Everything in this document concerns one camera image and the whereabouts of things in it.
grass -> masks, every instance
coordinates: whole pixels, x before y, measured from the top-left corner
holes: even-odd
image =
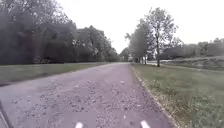
[[[224,72],[140,64],[133,67],[181,127],[224,127]]]
[[[0,86],[7,85],[10,82],[34,79],[37,77],[50,76],[69,71],[76,71],[101,64],[104,63],[0,66]]]

road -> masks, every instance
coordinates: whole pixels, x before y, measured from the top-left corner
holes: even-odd
[[[1,87],[0,100],[14,128],[172,127],[127,63]]]

distant tree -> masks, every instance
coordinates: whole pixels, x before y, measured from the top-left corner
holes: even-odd
[[[145,58],[145,64],[147,61],[147,52],[150,46],[153,44],[154,38],[147,26],[147,23],[141,19],[137,25],[134,33],[129,37],[130,45],[129,49],[134,58]]]
[[[160,8],[150,10],[146,16],[146,21],[155,39],[157,66],[159,67],[160,52],[165,43],[170,43],[173,40],[173,33],[176,32],[177,26],[174,24],[172,16]]]
[[[128,57],[129,57],[129,54],[130,54],[130,50],[128,47],[124,48],[122,50],[122,52],[120,53],[120,57],[123,58],[123,61],[125,62],[128,62]]]

white sky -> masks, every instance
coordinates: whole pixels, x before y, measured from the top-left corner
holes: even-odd
[[[166,9],[179,26],[178,37],[184,43],[224,37],[223,0],[57,0],[78,28],[103,30],[120,53],[128,46],[124,36],[132,33],[138,20],[151,7]]]

grass verge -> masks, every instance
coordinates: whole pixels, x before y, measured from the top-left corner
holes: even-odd
[[[10,65],[0,66],[0,86],[10,82],[34,79],[69,71],[80,70],[104,63],[80,63],[80,64],[42,64],[42,65]]]
[[[181,127],[224,127],[224,72],[141,64],[133,67]]]

